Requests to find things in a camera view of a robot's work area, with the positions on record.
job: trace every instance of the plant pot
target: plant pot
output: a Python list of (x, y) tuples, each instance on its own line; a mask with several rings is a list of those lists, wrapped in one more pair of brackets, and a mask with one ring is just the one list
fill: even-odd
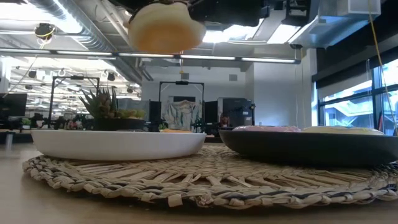
[(95, 131), (117, 131), (130, 129), (143, 130), (144, 125), (145, 120), (143, 119), (94, 119)]

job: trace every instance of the woven placemat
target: woven placemat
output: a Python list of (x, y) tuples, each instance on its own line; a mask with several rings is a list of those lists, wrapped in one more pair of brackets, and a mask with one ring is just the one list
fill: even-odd
[(166, 201), (170, 207), (187, 200), (199, 207), (246, 209), (367, 204), (398, 198), (397, 165), (368, 170), (276, 166), (250, 161), (225, 146), (204, 146), (190, 157), (158, 161), (93, 162), (39, 156), (25, 162), (23, 170), (55, 189), (150, 203)]

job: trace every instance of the computer monitor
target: computer monitor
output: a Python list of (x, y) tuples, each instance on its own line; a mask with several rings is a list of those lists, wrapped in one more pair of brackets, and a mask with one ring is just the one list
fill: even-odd
[(25, 116), (27, 94), (13, 93), (4, 97), (5, 93), (0, 93), (0, 117)]

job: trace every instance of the exposed duct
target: exposed duct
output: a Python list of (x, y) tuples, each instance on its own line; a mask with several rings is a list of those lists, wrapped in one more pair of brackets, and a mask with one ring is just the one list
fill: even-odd
[[(57, 26), (64, 32), (69, 32), (71, 26), (80, 26), (81, 37), (72, 37), (90, 51), (116, 52), (117, 49), (94, 25), (91, 19), (71, 0), (29, 0), (35, 7), (53, 15), (59, 21)], [(108, 61), (116, 67), (118, 72), (130, 82), (140, 83), (142, 77), (133, 66), (126, 62), (126, 59), (117, 58)]]

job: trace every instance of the desk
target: desk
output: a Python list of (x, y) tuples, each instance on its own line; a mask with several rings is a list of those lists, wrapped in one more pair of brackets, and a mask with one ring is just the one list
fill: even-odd
[(23, 175), (22, 162), (37, 156), (33, 144), (16, 144), (13, 155), (6, 157), (0, 146), (0, 219), (8, 223), (289, 223), (382, 224), (398, 222), (398, 201), (374, 202), (369, 205), (334, 205), (289, 208), (227, 209), (159, 208), (104, 199), (87, 194), (51, 189)]

